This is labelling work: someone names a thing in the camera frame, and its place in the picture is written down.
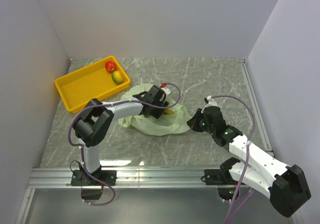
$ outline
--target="gray marble surface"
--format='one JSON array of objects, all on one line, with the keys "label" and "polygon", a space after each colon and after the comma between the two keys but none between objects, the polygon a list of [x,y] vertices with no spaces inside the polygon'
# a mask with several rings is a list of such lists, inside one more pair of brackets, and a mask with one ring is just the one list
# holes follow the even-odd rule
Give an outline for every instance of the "gray marble surface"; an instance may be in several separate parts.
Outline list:
[{"label": "gray marble surface", "polygon": [[[73,59],[69,72],[98,59]],[[252,108],[245,79],[238,59],[235,58],[117,58],[131,78],[130,87],[141,83],[160,85],[173,82],[182,91],[180,104],[194,115],[204,106],[208,95],[233,95]],[[119,100],[127,91],[107,99]],[[171,97],[177,92],[171,89]],[[217,98],[228,124],[248,134],[252,123],[248,111],[240,102],[230,98]],[[67,128],[73,114],[59,102],[42,158],[42,168],[67,167],[72,160],[80,160],[80,150],[69,145]],[[264,148],[259,129],[252,141]],[[219,147],[207,133],[187,131],[182,134],[150,136],[133,127],[121,127],[114,121],[106,138],[100,143],[103,166],[166,166],[166,165],[220,165],[232,155]]]}]

